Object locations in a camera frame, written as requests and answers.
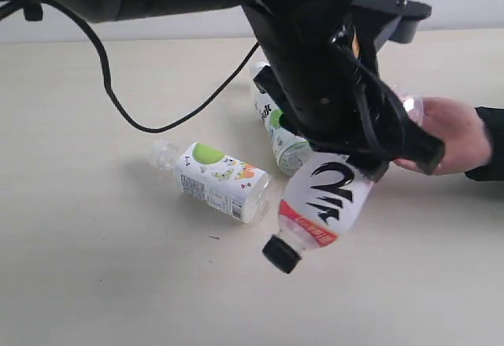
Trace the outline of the black sleeved forearm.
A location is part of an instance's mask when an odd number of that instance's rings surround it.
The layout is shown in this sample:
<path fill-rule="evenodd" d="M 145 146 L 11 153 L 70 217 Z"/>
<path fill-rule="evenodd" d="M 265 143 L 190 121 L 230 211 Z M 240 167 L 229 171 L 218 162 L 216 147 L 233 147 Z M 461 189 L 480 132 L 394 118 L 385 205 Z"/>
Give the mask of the black sleeved forearm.
<path fill-rule="evenodd" d="M 465 176 L 479 182 L 503 182 L 503 108 L 479 106 L 476 112 L 484 123 L 491 156 L 485 164 L 465 172 Z"/>

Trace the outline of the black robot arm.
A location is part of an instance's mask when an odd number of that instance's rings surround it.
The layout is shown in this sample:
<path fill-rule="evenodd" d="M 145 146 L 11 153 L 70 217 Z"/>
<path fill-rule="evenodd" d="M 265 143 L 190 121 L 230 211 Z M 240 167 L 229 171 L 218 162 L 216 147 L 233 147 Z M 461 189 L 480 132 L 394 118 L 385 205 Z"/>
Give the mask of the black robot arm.
<path fill-rule="evenodd" d="M 282 125 L 315 151 L 383 171 L 403 159 L 432 174 L 444 143 L 415 124 L 380 79 L 372 37 L 354 0 L 1 0 L 1 15 L 29 21 L 52 6 L 83 31 L 91 24 L 242 8 L 271 66 L 267 88 Z"/>

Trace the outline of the person's open right hand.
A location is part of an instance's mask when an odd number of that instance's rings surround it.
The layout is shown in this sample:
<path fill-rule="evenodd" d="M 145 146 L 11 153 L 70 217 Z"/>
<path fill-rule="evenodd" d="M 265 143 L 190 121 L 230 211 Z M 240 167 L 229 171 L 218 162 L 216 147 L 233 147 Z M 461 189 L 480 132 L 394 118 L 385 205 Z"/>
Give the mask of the person's open right hand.
<path fill-rule="evenodd" d="M 487 162 L 491 147 L 474 107 L 440 97 L 425 97 L 423 104 L 423 129 L 446 147 L 442 161 L 433 171 L 435 176 L 465 173 Z"/>

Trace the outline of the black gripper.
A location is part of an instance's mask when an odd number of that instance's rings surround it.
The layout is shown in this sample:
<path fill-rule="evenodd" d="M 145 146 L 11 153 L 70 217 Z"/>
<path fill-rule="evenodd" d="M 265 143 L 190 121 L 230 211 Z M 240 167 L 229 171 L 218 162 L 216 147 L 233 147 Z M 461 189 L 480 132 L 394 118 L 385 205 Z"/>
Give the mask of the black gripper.
<path fill-rule="evenodd" d="M 445 144 L 412 120 L 379 77 L 376 38 L 394 0 L 352 0 L 344 8 L 315 5 L 274 12 L 243 6 L 271 71 L 267 87 L 288 129 L 308 140 L 310 175 L 343 183 L 377 182 L 389 163 L 405 159 L 432 175 Z"/>

